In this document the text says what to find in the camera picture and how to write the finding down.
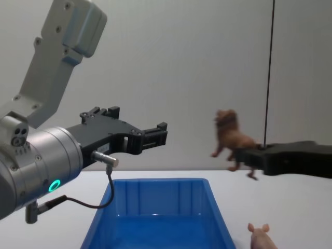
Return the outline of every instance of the cable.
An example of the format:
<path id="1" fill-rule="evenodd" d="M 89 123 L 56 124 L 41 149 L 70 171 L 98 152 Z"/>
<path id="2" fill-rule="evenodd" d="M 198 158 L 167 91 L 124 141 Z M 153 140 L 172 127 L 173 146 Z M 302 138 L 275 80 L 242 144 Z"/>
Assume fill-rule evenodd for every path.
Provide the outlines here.
<path id="1" fill-rule="evenodd" d="M 53 207 L 61 204 L 64 201 L 73 201 L 73 202 L 76 202 L 77 204 L 80 204 L 80 205 L 85 206 L 85 207 L 90 208 L 90 209 L 103 209 L 103 208 L 107 207 L 108 205 L 111 204 L 111 202 L 114 199 L 114 195 L 115 195 L 114 183 L 113 183 L 113 180 L 110 176 L 111 173 L 112 173 L 112 170 L 113 170 L 113 167 L 108 165 L 107 168 L 106 168 L 106 174 L 107 174 L 107 177 L 108 177 L 111 194 L 110 194 L 110 199 L 105 204 L 102 204 L 102 205 L 99 205 L 99 206 L 89 205 L 89 204 L 86 204 L 82 201 L 79 201 L 79 200 L 76 200 L 74 198 L 70 198 L 70 197 L 67 197 L 66 195 L 63 195 L 63 196 L 55 198 L 51 201 L 45 202 L 43 205 L 39 206 L 38 207 L 38 214 L 42 214 L 42 213 L 52 209 Z"/>
<path id="2" fill-rule="evenodd" d="M 103 209 L 103 208 L 107 207 L 108 205 L 111 204 L 111 202 L 114 199 L 114 184 L 113 184 L 113 181 L 112 181 L 112 178 L 111 178 L 110 174 L 108 174 L 107 176 L 108 176 L 108 180 L 109 180 L 111 194 L 110 194 L 110 199 L 105 204 L 100 205 L 100 206 L 89 205 L 89 204 L 86 204 L 84 202 L 81 202 L 79 200 L 76 200 L 76 199 L 73 199 L 73 198 L 70 198 L 70 197 L 67 197 L 67 201 L 76 202 L 77 204 L 80 204 L 82 206 L 86 206 L 87 208 L 90 208 L 90 209 Z"/>
<path id="3" fill-rule="evenodd" d="M 264 124 L 264 146 L 266 146 L 266 135 L 267 135 L 267 127 L 268 127 L 269 95 L 270 95 L 270 79 L 271 79 L 271 61 L 272 61 L 273 28 L 274 28 L 274 10 L 275 10 L 275 0 L 273 0 L 273 3 L 272 3 L 272 21 L 271 21 L 269 70 L 268 70 L 268 87 L 267 87 L 267 93 L 266 93 L 265 124 Z"/>

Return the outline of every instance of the toy lion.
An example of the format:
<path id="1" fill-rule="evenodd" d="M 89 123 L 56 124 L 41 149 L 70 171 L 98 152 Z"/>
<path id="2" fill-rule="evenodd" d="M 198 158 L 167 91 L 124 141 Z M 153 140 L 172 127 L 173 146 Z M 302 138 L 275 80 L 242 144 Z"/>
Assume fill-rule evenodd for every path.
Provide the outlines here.
<path id="1" fill-rule="evenodd" d="M 253 149 L 257 148 L 257 143 L 249 136 L 243 134 L 239 130 L 238 115 L 234 110 L 218 110 L 216 118 L 214 119 L 217 130 L 217 149 L 211 154 L 212 157 L 218 157 L 224 148 L 231 150 L 228 156 L 228 161 L 234 160 L 235 149 Z M 236 171 L 240 168 L 240 163 L 235 162 L 235 165 L 229 167 L 229 171 Z M 257 180 L 254 176 L 254 169 L 249 172 L 248 177 Z"/>

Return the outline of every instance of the gray wall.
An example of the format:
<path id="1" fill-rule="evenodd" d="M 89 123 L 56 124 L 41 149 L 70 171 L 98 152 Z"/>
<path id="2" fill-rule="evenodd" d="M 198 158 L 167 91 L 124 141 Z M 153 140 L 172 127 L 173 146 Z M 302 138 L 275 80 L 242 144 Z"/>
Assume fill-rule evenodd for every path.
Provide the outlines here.
<path id="1" fill-rule="evenodd" d="M 115 155 L 120 170 L 227 167 L 228 152 L 210 158 L 219 108 L 236 109 L 243 131 L 263 140 L 272 1 L 95 2 L 108 15 L 100 45 L 75 68 L 58 112 L 42 128 L 69 127 L 80 112 L 113 105 L 138 128 L 169 123 L 167 146 Z M 18 92 L 50 4 L 1 3 L 0 104 Z"/>
<path id="2" fill-rule="evenodd" d="M 267 142 L 332 144 L 332 1 L 277 0 Z"/>

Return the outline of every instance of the blue container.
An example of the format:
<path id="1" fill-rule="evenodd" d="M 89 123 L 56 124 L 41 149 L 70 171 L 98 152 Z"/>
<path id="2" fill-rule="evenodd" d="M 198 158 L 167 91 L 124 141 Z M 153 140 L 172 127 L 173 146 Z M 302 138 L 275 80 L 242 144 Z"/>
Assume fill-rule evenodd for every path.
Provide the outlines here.
<path id="1" fill-rule="evenodd" d="M 115 180 L 82 248 L 235 249 L 209 182 L 200 178 Z M 101 203 L 110 197 L 108 186 Z"/>

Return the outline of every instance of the table surface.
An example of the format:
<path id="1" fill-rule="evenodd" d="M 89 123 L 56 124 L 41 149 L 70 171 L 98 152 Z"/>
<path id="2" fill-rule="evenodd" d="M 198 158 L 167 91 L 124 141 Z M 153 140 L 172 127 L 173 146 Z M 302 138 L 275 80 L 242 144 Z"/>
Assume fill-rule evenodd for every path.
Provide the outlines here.
<path id="1" fill-rule="evenodd" d="M 258 181 L 247 171 L 127 171 L 113 179 L 201 177 L 214 197 L 237 249 L 250 247 L 248 222 L 270 225 L 269 236 L 279 248 L 332 247 L 332 181 L 304 175 L 265 176 Z M 108 184 L 105 172 L 82 172 L 77 179 L 41 198 L 42 203 L 66 194 L 99 204 Z M 80 248 L 95 210 L 65 202 L 28 225 L 24 209 L 0 221 L 1 248 Z"/>

